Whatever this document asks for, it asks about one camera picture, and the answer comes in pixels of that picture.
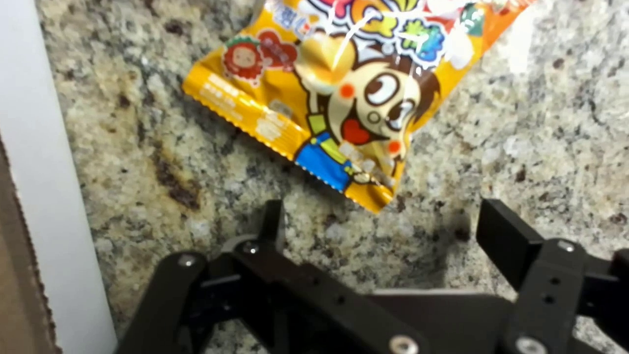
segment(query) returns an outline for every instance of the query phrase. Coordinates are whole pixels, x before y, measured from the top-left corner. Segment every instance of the cartoon character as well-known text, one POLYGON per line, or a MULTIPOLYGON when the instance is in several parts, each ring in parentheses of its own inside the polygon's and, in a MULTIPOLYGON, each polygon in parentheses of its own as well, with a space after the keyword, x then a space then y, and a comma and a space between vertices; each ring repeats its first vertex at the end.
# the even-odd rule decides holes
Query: cartoon character
POLYGON ((266 69, 292 69, 298 59, 298 49, 292 43, 282 43, 272 30, 262 32, 258 40, 237 38, 229 43, 223 55, 223 65, 235 77, 258 81, 266 69))
POLYGON ((304 42, 296 71, 310 95, 313 140, 298 163, 335 189, 392 185, 406 156, 408 128, 439 93, 431 71, 410 57, 359 61, 355 42, 323 34, 304 42))
POLYGON ((251 38, 237 38, 223 55, 227 71, 235 77, 256 81, 262 75, 264 59, 258 43, 251 38))

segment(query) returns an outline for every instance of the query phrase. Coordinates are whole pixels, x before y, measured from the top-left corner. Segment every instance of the candy package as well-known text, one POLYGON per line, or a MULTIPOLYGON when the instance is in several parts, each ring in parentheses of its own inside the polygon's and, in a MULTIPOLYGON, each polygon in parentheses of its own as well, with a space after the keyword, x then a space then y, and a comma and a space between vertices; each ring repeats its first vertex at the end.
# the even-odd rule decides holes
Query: candy package
POLYGON ((184 89, 365 209, 526 0, 268 0, 184 89))

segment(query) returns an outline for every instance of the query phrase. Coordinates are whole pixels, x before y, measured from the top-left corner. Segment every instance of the speckled granite surface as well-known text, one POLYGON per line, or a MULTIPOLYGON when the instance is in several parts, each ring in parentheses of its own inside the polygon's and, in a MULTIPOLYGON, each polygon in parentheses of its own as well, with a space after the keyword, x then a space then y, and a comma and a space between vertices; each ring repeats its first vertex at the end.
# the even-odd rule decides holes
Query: speckled granite surface
MULTIPOLYGON (((483 197, 595 254, 629 246, 629 2, 540 0, 522 36, 510 32, 420 134, 404 193, 380 217, 184 97, 194 61, 247 26, 253 4, 38 2, 121 331, 162 256, 219 254, 278 197, 288 254, 361 291, 510 295, 471 242, 483 197)), ((620 352, 589 327, 583 335, 620 352)), ((235 337, 223 331, 215 350, 256 348, 235 337)))

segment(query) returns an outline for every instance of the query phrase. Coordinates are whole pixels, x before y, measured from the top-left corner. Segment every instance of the cartoon face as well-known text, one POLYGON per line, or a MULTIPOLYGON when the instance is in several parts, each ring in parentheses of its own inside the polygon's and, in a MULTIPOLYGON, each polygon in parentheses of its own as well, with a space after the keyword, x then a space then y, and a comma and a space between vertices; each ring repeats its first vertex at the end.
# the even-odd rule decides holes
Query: cartoon face
POLYGON ((404 156, 404 134, 422 104, 418 79, 374 61, 349 73, 329 101, 329 124, 339 142, 404 156))
POLYGON ((258 59, 258 55, 253 47, 237 47, 235 55, 233 55, 235 65, 243 67, 243 69, 255 67, 256 59, 258 59))

